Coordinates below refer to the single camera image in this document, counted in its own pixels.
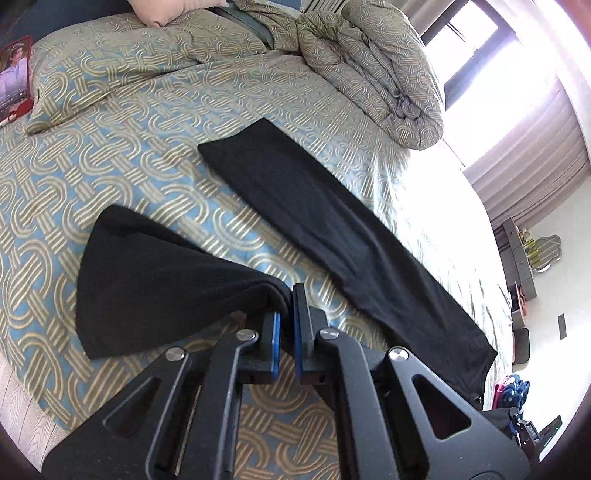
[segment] metal screw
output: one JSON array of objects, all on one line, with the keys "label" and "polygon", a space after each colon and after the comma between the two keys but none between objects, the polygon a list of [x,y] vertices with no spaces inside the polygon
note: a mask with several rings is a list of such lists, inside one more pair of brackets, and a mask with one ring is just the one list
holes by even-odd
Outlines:
[{"label": "metal screw", "polygon": [[388,356],[392,362],[404,362],[405,360],[408,360],[408,352],[399,346],[390,349]]},{"label": "metal screw", "polygon": [[256,333],[254,330],[250,330],[250,328],[243,328],[242,330],[237,331],[236,337],[238,337],[238,340],[241,342],[247,342],[253,338],[258,337],[258,333]]},{"label": "metal screw", "polygon": [[174,346],[166,350],[166,360],[169,362],[178,362],[185,356],[185,351],[179,346]]},{"label": "metal screw", "polygon": [[324,340],[334,340],[339,336],[339,331],[336,328],[327,327],[320,331],[320,336]]}]

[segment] blue patterned bedding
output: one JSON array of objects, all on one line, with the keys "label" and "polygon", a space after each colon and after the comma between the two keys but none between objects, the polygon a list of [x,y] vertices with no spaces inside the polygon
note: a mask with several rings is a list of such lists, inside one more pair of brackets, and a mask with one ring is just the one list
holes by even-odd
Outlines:
[{"label": "blue patterned bedding", "polygon": [[[118,70],[130,57],[136,68]],[[75,25],[37,44],[32,63],[37,110],[0,130],[0,353],[63,428],[76,428],[161,351],[91,362],[76,336],[80,259],[95,219],[113,203],[213,255],[304,282],[331,325],[387,347],[327,273],[201,161],[200,143],[262,117],[363,201],[485,332],[499,352],[491,404],[492,384],[511,367],[504,275],[482,204],[438,145],[400,147],[301,56],[267,51],[207,11],[160,30],[133,15]],[[92,83],[88,72],[105,63],[106,83]],[[240,315],[181,344],[208,348],[239,323]],[[332,478],[336,454],[331,412],[294,383],[293,363],[282,357],[278,384],[246,389],[237,477]]]}]

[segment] wooden cabinet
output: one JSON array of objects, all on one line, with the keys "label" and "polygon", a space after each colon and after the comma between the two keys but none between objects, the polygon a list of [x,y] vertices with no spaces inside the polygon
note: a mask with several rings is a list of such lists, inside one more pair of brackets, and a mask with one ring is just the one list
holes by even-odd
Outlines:
[{"label": "wooden cabinet", "polygon": [[513,220],[506,220],[494,230],[496,246],[505,271],[507,288],[517,284],[526,300],[536,297],[533,273]]}]

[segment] book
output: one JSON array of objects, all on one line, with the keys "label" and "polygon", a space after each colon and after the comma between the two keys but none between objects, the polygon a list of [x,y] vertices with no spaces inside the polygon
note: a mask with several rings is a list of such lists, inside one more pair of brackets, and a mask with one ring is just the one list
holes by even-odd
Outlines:
[{"label": "book", "polygon": [[14,122],[33,108],[29,62],[31,37],[0,51],[0,126]]}]

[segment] pink item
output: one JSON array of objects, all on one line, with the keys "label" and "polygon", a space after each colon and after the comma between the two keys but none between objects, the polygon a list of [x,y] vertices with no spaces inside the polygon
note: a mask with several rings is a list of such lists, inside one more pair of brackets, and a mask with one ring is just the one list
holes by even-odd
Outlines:
[{"label": "pink item", "polygon": [[508,375],[507,377],[505,377],[505,379],[501,383],[495,384],[495,396],[492,400],[492,409],[493,410],[496,408],[499,408],[498,407],[499,399],[501,398],[501,394],[503,393],[503,390],[505,389],[505,387],[509,384],[512,384],[514,381],[515,381],[515,378]]},{"label": "pink item", "polygon": [[200,8],[226,7],[226,0],[128,0],[148,27],[163,27],[175,18]]}]

